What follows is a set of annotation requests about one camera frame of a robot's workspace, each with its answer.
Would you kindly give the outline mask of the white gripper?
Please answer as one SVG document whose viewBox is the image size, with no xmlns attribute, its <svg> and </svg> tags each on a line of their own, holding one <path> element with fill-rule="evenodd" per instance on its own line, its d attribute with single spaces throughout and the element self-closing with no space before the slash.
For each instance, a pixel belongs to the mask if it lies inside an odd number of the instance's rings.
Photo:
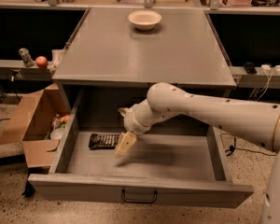
<svg viewBox="0 0 280 224">
<path fill-rule="evenodd" d="M 124 116 L 124 127 L 128 131 L 119 135 L 115 155 L 122 157 L 135 144 L 137 137 L 150 130 L 152 113 L 149 105 L 133 105 L 129 109 L 120 107 L 118 112 Z"/>
</svg>

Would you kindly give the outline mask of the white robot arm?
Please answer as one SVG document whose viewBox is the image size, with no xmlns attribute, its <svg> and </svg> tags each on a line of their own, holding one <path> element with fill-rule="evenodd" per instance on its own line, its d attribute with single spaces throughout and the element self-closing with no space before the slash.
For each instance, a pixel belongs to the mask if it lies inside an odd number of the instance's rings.
<svg viewBox="0 0 280 224">
<path fill-rule="evenodd" d="M 156 83 L 149 88 L 146 100 L 119 112 L 126 129 L 116 147 L 119 157 L 135 144 L 138 135 L 178 115 L 195 118 L 274 152 L 262 224 L 280 224 L 280 104 L 196 95 L 172 84 Z"/>
</svg>

